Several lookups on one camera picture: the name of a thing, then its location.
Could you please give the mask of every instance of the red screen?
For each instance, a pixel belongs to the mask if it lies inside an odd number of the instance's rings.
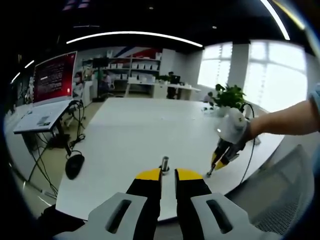
[[[34,70],[33,102],[72,95],[76,53],[68,53],[40,63]]]

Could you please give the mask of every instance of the computer mouse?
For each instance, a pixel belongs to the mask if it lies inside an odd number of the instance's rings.
[[[68,179],[73,180],[75,179],[78,174],[80,173],[81,167],[84,164],[85,157],[81,154],[77,154],[71,156],[65,164],[65,174]]]

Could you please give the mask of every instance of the office chair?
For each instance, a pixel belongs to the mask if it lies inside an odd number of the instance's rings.
[[[312,161],[298,145],[275,165],[249,178],[228,198],[248,212],[255,227],[283,236],[307,209],[314,187]]]

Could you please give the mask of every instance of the desk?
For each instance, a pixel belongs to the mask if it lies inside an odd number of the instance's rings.
[[[166,99],[168,88],[175,88],[181,90],[180,100],[196,100],[197,93],[201,92],[200,89],[189,86],[182,86],[179,84],[161,84],[155,82],[142,82],[142,81],[128,81],[126,86],[124,97],[127,98],[129,95],[130,87],[132,84],[135,85],[147,85],[152,86],[152,98],[153,99]]]
[[[56,209],[76,218],[89,213],[117,192],[125,193],[135,176],[159,167],[169,157],[170,172],[162,178],[159,220],[177,216],[175,168],[206,174],[219,137],[221,118],[204,114],[205,103],[169,99],[109,98],[85,129],[85,140],[75,146],[85,157],[78,177],[63,174]],[[283,136],[263,134],[255,146],[245,179],[275,151]],[[252,143],[228,166],[205,179],[213,192],[227,194],[240,184]]]

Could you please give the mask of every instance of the ceiling light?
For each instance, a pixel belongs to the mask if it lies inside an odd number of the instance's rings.
[[[27,67],[29,67],[31,64],[33,64],[35,62],[35,60],[32,60],[31,62],[29,62],[27,65],[25,65],[25,69],[27,68]]]
[[[278,16],[278,14],[274,10],[274,8],[268,2],[268,0],[260,0],[260,1],[263,3],[265,8],[270,12],[270,14],[272,15],[272,17],[275,20],[276,24],[278,24],[278,27],[280,28],[280,30],[281,30],[281,32],[282,32],[282,34],[284,36],[284,39],[285,40],[290,40],[289,34],[288,34],[283,22],[281,21],[280,17]]]
[[[18,72],[17,75],[15,75],[15,77],[12,79],[11,83],[13,83],[19,75],[20,75],[20,72]]]
[[[193,41],[189,41],[180,37],[176,37],[176,36],[170,36],[170,35],[165,35],[165,34],[160,34],[160,33],[153,33],[153,32],[146,32],[146,31],[110,31],[110,32],[103,32],[103,33],[97,33],[97,34],[92,34],[92,35],[88,35],[88,36],[82,36],[70,41],[67,41],[66,44],[71,44],[83,39],[89,39],[89,38],[94,38],[94,37],[99,37],[99,36],[106,36],[106,35],[117,35],[117,34],[139,34],[139,35],[150,35],[150,36],[156,36],[156,37],[163,37],[163,38],[167,38],[167,39],[173,39],[173,40],[178,40],[181,42],[185,42],[187,44],[191,44],[191,45],[195,45],[197,47],[202,48],[203,45],[193,42]]]

